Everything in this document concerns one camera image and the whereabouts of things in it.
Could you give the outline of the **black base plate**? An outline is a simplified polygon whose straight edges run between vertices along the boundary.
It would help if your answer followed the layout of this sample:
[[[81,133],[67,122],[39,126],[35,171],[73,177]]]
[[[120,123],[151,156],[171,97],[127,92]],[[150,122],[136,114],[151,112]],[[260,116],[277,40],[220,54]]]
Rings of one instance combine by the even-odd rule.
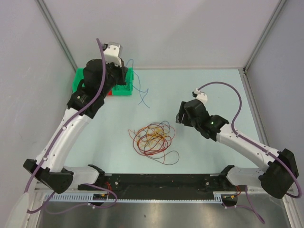
[[[233,185],[218,174],[102,174],[94,185],[110,186],[111,190],[124,187],[194,187],[201,191],[245,191],[244,185]]]

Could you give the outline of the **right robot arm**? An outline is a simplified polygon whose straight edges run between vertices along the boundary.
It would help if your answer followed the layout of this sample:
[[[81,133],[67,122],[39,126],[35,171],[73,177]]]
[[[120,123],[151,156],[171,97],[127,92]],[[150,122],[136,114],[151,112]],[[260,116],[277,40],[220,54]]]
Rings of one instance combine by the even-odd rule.
[[[299,176],[294,154],[288,150],[268,147],[244,137],[232,128],[228,120],[219,115],[209,115],[198,99],[182,102],[176,122],[193,127],[204,138],[224,144],[252,161],[257,169],[227,166],[219,178],[223,190],[236,185],[261,187],[272,197],[281,199]]]

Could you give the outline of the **left green bin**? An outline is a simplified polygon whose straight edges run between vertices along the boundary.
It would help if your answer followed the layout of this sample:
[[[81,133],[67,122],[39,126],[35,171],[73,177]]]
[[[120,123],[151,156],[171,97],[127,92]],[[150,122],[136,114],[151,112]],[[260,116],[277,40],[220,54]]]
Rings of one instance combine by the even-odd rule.
[[[76,74],[72,83],[72,93],[75,93],[78,90],[78,88],[80,88],[79,84],[81,82],[82,82],[81,87],[85,87],[83,83],[83,79],[84,79],[83,70],[84,70],[83,68],[78,68],[76,70]]]

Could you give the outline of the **right green bin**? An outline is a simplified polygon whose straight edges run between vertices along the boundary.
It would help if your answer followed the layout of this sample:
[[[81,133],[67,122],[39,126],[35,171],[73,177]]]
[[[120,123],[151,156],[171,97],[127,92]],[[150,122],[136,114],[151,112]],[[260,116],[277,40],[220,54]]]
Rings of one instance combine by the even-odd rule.
[[[128,68],[128,72],[126,74],[126,85],[116,85],[112,89],[112,95],[114,96],[130,96],[133,92],[133,80],[134,80],[134,72],[133,68]]]

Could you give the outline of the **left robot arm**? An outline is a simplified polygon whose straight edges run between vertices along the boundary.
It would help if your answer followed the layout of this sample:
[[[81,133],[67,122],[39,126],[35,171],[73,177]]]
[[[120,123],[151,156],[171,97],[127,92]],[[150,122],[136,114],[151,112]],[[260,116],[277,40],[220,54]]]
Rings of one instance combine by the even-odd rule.
[[[83,79],[67,103],[64,118],[47,144],[35,159],[26,159],[23,167],[55,193],[61,194],[73,185],[84,190],[84,184],[99,190],[105,184],[104,171],[97,166],[64,166],[76,139],[104,105],[104,99],[115,85],[125,85],[128,68],[121,61],[103,65],[101,59],[90,60],[83,69]]]

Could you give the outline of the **green bin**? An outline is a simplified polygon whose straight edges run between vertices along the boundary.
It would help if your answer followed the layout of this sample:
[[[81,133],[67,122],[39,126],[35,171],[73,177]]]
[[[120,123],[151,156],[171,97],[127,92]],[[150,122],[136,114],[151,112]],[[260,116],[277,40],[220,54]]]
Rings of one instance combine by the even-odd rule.
[[[79,84],[81,82],[82,82],[81,87],[85,87],[83,83],[83,79],[84,79],[83,70],[84,70],[83,68],[78,68],[76,70],[76,74],[72,83],[72,93],[75,93],[78,90],[78,88],[80,88]]]
[[[116,85],[112,89],[112,95],[114,96],[130,96],[133,92],[133,80],[134,80],[134,72],[133,68],[128,68],[128,72],[126,74],[126,85]]]

